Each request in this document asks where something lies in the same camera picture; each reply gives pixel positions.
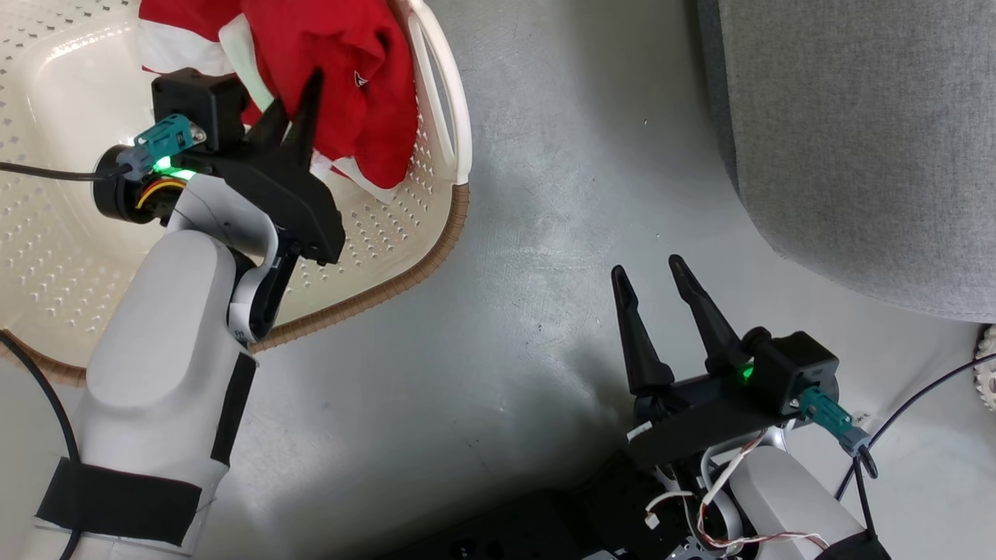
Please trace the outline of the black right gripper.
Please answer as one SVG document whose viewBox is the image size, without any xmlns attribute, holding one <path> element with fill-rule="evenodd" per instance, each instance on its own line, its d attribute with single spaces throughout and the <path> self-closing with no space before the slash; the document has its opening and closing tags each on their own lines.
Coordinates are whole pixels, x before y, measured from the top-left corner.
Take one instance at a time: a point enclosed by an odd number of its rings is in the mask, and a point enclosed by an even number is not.
<svg viewBox="0 0 996 560">
<path fill-rule="evenodd" d="M 768 401 L 768 391 L 752 386 L 759 379 L 757 372 L 747 378 L 736 373 L 751 361 L 740 337 L 682 256 L 670 255 L 668 266 L 680 297 L 693 312 L 707 351 L 705 369 L 731 375 L 676 382 L 645 330 L 638 297 L 625 268 L 619 264 L 612 267 L 627 386 L 636 398 L 634 418 L 645 424 L 627 443 L 627 453 L 639 469 L 690 460 L 709 447 L 800 418 L 797 408 L 783 410 Z"/>
</svg>

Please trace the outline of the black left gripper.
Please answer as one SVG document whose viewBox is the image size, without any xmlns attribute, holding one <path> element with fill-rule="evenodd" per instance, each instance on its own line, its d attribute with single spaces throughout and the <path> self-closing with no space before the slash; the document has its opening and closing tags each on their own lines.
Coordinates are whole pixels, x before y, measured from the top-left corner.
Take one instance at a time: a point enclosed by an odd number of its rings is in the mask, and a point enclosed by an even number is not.
<svg viewBox="0 0 996 560">
<path fill-rule="evenodd" d="M 291 124 L 283 100 L 274 99 L 247 131 L 247 143 L 228 152 L 184 152 L 188 169 L 222 178 L 289 234 L 301 256 L 338 263 L 345 246 L 342 214 L 333 194 L 310 172 L 324 73 L 314 68 Z M 281 145 L 289 127 L 289 145 Z"/>
</svg>

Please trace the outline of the red and white garment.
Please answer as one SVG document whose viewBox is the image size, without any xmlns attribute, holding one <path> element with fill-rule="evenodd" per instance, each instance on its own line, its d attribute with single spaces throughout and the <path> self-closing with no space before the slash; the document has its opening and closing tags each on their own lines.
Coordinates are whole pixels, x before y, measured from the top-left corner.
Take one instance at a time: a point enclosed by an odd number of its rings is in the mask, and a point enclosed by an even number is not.
<svg viewBox="0 0 996 560">
<path fill-rule="evenodd" d="M 143 70 L 237 75 L 253 125 L 281 100 L 293 116 L 320 70 L 310 169 L 388 203 L 405 180 L 419 110 L 409 42 L 388 0 L 140 0 Z"/>
</svg>

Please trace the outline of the cream perforated laundry basket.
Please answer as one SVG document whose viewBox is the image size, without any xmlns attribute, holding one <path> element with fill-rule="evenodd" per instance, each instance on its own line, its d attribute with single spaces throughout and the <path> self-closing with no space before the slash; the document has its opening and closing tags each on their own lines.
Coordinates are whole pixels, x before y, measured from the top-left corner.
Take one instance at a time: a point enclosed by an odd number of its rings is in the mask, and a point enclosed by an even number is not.
<svg viewBox="0 0 996 560">
<path fill-rule="evenodd" d="M 419 284 L 455 248 L 469 206 L 471 121 L 424 0 L 388 0 L 409 36 L 419 134 L 389 201 L 333 173 L 337 264 L 300 262 L 255 351 L 334 325 Z M 0 0 L 0 163 L 90 171 L 153 125 L 139 68 L 139 0 Z M 0 333 L 53 382 L 79 387 L 90 354 L 163 227 L 106 219 L 86 182 L 0 173 Z"/>
</svg>

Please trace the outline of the grey fabric sofa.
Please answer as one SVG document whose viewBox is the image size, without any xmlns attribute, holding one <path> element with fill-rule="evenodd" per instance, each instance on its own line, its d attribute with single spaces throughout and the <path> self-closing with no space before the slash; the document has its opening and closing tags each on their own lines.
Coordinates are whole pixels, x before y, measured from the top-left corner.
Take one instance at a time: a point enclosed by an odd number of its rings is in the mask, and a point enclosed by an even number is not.
<svg viewBox="0 0 996 560">
<path fill-rule="evenodd" d="M 782 258 L 996 324 L 996 0 L 693 0 L 720 156 Z"/>
</svg>

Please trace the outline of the white toothed toy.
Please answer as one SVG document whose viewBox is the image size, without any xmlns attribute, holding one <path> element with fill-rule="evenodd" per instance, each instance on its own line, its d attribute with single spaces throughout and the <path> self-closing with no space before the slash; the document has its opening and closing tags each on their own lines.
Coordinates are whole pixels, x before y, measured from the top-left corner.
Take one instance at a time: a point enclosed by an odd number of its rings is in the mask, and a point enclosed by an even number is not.
<svg viewBox="0 0 996 560">
<path fill-rule="evenodd" d="M 996 412 L 996 324 L 982 327 L 976 344 L 976 359 L 986 355 L 994 355 L 994 358 L 975 365 L 974 385 L 985 407 Z"/>
</svg>

